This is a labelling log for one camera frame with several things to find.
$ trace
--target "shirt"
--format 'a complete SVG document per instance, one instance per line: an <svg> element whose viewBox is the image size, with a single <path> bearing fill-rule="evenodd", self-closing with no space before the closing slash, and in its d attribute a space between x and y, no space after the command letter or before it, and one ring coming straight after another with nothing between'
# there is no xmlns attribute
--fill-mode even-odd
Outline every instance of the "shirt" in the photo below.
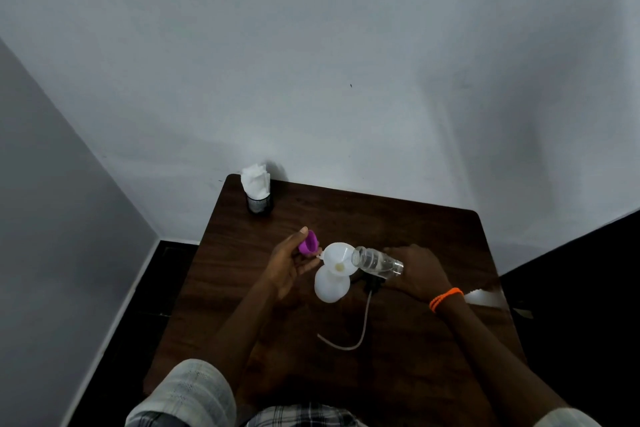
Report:
<svg viewBox="0 0 640 427"><path fill-rule="evenodd" d="M185 360L127 416L125 427L236 427L236 400L224 376L206 361ZM366 427L348 410L321 404L270 407L246 427ZM574 408L557 408L534 427L600 427Z"/></svg>

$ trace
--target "wooden table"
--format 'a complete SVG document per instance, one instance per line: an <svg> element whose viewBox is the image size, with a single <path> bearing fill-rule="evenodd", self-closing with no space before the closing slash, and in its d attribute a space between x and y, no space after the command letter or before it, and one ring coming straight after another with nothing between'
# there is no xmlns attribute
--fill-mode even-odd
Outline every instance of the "wooden table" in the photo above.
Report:
<svg viewBox="0 0 640 427"><path fill-rule="evenodd" d="M259 218L246 210L239 176L227 178L145 379L146 393L221 326L260 276L273 246L303 225L324 246L427 246L465 293L501 292L473 211L283 181L272 181L271 188L275 208ZM452 335L427 304L380 290L371 299L363 344L339 351L316 334L345 346L358 341L364 284L326 304L313 283L314 273L306 274L276 305L244 372L239 405L314 400L346 407L372 427L497 424ZM524 359L506 307L474 310Z"/></svg>

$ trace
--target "person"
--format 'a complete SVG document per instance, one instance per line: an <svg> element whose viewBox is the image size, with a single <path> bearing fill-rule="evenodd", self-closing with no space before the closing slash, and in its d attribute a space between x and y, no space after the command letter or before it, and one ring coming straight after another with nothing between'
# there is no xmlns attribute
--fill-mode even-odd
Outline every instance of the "person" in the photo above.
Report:
<svg viewBox="0 0 640 427"><path fill-rule="evenodd" d="M239 386L262 325L276 301L296 278L314 269L319 258L303 257L298 245L308 229L279 243L260 279L195 358L177 365L135 407L126 427L234 427ZM417 245L385 251L404 263L403 274L386 287L430 302L452 289L438 258ZM493 410L503 425L514 427L594 427L598 424L570 408L548 385L508 350L471 310L461 294L444 298L435 310L451 330ZM347 410L326 405L270 407L252 417L247 427L363 426Z"/></svg>

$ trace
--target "black floor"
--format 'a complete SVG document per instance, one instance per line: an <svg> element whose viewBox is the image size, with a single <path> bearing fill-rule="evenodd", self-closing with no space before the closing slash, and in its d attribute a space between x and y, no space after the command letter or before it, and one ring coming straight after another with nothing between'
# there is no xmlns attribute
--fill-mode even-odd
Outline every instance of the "black floor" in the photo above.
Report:
<svg viewBox="0 0 640 427"><path fill-rule="evenodd" d="M198 247L161 241L70 427L123 426L143 398L142 381Z"/></svg>
<svg viewBox="0 0 640 427"><path fill-rule="evenodd" d="M530 368L603 426L635 424L639 232L636 212L502 277ZM70 426L121 426L142 400L142 381L196 250L160 242Z"/></svg>

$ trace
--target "purple cap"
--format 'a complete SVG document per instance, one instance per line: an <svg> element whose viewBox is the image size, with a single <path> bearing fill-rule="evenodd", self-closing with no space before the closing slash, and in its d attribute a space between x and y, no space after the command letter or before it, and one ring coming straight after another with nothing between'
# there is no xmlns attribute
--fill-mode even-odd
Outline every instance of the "purple cap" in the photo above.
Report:
<svg viewBox="0 0 640 427"><path fill-rule="evenodd" d="M298 250L300 250L300 253L302 253L303 255L309 255L310 253L317 252L318 238L312 230L309 230L307 238L305 238L305 240L300 245L298 245Z"/></svg>

